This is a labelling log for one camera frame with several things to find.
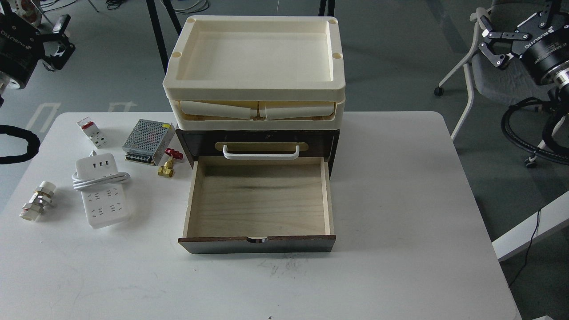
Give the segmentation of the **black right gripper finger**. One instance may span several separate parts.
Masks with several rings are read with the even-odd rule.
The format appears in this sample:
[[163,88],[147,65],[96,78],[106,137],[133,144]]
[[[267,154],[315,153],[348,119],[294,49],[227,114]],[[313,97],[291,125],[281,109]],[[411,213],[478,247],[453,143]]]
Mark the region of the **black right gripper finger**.
[[486,43],[567,42],[566,0],[494,0],[482,18]]
[[490,63],[500,69],[506,69],[520,54],[525,52],[525,42],[522,41],[492,41],[478,45],[481,53]]

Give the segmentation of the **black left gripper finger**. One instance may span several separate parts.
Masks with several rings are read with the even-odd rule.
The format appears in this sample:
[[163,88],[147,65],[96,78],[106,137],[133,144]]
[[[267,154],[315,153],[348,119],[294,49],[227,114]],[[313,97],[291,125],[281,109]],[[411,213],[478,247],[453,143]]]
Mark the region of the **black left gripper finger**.
[[51,72],[61,70],[69,61],[75,49],[75,45],[68,40],[59,41],[56,53],[42,58],[45,69]]
[[62,45],[71,45],[69,37],[65,34],[66,28],[71,20],[69,14],[59,17],[51,33],[41,33],[37,31],[37,40],[39,43],[58,42]]

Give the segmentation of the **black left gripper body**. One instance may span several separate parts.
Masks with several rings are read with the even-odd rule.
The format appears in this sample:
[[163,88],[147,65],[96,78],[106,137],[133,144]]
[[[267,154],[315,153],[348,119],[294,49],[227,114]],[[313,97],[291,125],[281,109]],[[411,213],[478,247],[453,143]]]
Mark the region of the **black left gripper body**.
[[39,31],[14,13],[1,14],[0,68],[16,89],[26,87],[37,62],[44,56]]

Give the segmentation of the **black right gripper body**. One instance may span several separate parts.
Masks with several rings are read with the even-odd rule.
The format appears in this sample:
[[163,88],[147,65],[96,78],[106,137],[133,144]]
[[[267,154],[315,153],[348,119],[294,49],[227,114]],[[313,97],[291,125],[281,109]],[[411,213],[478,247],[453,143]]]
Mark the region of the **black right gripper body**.
[[520,56],[536,84],[568,84],[569,31],[561,28],[535,42]]

